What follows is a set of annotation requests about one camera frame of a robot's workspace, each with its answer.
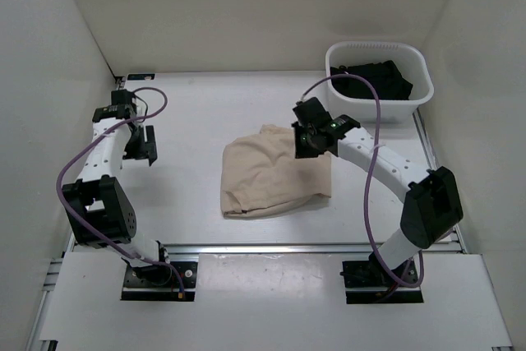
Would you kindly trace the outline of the beige trousers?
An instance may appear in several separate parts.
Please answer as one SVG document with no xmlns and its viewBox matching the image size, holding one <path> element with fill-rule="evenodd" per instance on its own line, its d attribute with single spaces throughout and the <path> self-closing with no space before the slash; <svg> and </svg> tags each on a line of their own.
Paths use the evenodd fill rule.
<svg viewBox="0 0 526 351">
<path fill-rule="evenodd" d="M 220 209 L 227 219 L 282 215 L 331 196 L 330 155 L 297 159 L 290 128 L 266 124 L 224 148 Z"/>
</svg>

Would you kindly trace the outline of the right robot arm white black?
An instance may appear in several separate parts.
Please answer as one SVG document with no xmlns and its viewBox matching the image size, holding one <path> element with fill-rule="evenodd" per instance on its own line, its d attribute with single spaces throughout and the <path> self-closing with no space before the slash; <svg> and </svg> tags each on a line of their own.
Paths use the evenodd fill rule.
<svg viewBox="0 0 526 351">
<path fill-rule="evenodd" d="M 294 108 L 295 156 L 311 159 L 326 152 L 367 172 L 366 188 L 376 179 L 403 204 L 398 229 L 381 245 L 373 243 L 369 275 L 377 284 L 392 280 L 404 287 L 399 267 L 428 249 L 463 217 L 454 174 L 415 164 L 386 146 L 347 115 L 332 118 L 319 99 L 300 101 Z"/>
</svg>

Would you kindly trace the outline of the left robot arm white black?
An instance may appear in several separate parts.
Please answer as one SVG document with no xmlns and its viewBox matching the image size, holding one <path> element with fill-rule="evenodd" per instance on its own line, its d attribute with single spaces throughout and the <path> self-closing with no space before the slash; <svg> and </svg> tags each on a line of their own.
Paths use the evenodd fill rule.
<svg viewBox="0 0 526 351">
<path fill-rule="evenodd" d="M 78 244 L 112 250 L 139 279 L 162 286 L 173 278 L 167 250 L 138 229 L 136 213 L 118 181 L 124 161 L 157 160 L 155 130 L 144 124 L 152 116 L 137 91 L 112 91 L 110 104 L 94 112 L 91 143 L 69 161 L 73 165 L 85 160 L 80 174 L 65 183 L 66 170 L 61 170 L 56 188 Z"/>
</svg>

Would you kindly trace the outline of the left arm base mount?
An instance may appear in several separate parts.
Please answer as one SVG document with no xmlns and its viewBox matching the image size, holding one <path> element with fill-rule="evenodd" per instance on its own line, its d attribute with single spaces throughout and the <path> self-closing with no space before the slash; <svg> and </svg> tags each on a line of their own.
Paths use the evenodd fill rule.
<svg viewBox="0 0 526 351">
<path fill-rule="evenodd" d="M 196 296 L 198 260 L 172 261 L 179 277 L 166 267 L 127 266 L 122 282 L 123 301 L 193 302 Z"/>
</svg>

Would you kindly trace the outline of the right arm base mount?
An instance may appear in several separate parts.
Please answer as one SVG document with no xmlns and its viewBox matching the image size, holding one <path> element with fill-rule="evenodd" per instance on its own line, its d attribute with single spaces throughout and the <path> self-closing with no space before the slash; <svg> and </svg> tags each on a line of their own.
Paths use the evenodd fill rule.
<svg viewBox="0 0 526 351">
<path fill-rule="evenodd" d="M 344 280 L 348 305 L 424 302 L 420 287 L 402 287 L 388 275 L 371 266 L 370 261 L 343 261 L 340 275 Z"/>
</svg>

